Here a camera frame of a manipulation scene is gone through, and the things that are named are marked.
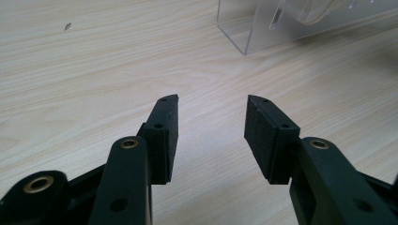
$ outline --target hole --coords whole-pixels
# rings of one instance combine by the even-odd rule
[[[319,149],[328,149],[329,145],[326,142],[322,142],[320,140],[312,140],[310,141],[310,144],[315,147],[315,148],[319,148]]]
[[[283,15],[283,10],[280,7],[278,7],[278,9],[275,12],[275,16],[272,19],[271,25],[269,27],[270,30],[275,30],[276,29],[276,27],[277,27],[277,25],[279,23],[279,20],[281,19],[282,15]]]
[[[355,199],[352,202],[357,208],[359,208],[359,210],[363,212],[370,213],[373,211],[373,207],[364,200]]]
[[[121,199],[116,199],[115,201],[113,201],[111,203],[111,205],[109,206],[109,208],[111,209],[112,212],[118,213],[118,212],[125,210],[128,205],[129,205],[129,201],[125,198],[121,198]]]
[[[52,176],[41,176],[31,180],[23,187],[23,191],[27,194],[34,194],[41,192],[51,186],[54,182]]]
[[[127,139],[120,144],[122,148],[133,148],[138,145],[138,141],[134,139]]]
[[[38,180],[38,181],[34,182],[30,187],[32,189],[39,189],[39,188],[46,186],[47,183],[48,183],[48,180],[42,179],[42,180]]]

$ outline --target wood grain surface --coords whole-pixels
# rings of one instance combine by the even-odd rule
[[[334,142],[364,173],[398,173],[398,11],[242,56],[217,0],[0,2],[0,196],[28,174],[72,179],[178,94],[172,182],[154,224],[297,224],[243,138],[247,96],[301,137]]]

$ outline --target black plastic part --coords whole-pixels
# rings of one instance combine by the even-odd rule
[[[300,224],[398,224],[388,206],[332,142],[303,139],[298,163],[308,182],[295,182],[291,188]],[[314,206],[303,198],[311,195],[307,186],[314,194]]]
[[[376,179],[370,175],[360,173],[362,177],[366,180],[369,186],[377,193],[378,197],[380,197],[384,203],[389,207],[389,209],[395,214],[398,218],[398,189],[394,188],[394,186]]]
[[[151,184],[165,185],[172,179],[176,155],[178,96],[159,99],[138,133],[148,142]]]
[[[37,172],[18,182],[0,202],[0,224],[59,224],[68,207],[62,172]]]
[[[269,183],[288,184],[299,127],[270,100],[249,96],[244,137]]]
[[[145,139],[135,136],[116,141],[88,224],[151,224],[147,166]]]
[[[105,165],[99,166],[69,181],[71,200],[68,210],[61,221],[62,224],[87,224],[97,196],[97,189],[100,185],[100,179],[104,168]]]

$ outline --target wooden table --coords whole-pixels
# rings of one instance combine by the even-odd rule
[[[398,11],[242,56],[217,0],[1,1],[0,196],[28,174],[72,179],[178,94],[173,180],[153,187],[154,224],[296,224],[243,138],[249,94],[301,137],[336,143],[364,173],[398,173]]]

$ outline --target transparent plastic box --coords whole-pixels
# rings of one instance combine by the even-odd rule
[[[218,25],[242,54],[398,8],[398,0],[220,0]]]

